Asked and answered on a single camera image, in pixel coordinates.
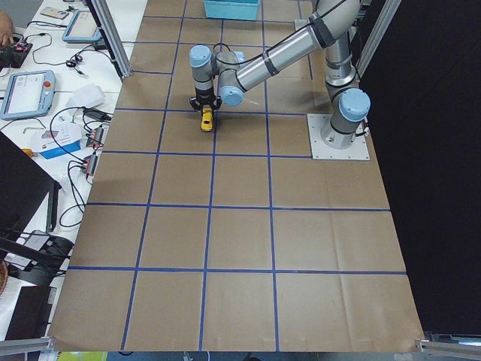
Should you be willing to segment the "person's hand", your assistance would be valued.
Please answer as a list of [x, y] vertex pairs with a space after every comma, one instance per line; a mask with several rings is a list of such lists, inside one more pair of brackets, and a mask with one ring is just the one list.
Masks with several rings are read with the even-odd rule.
[[0, 41], [1, 46], [8, 46], [14, 42], [13, 38], [13, 20], [3, 10], [0, 10]]

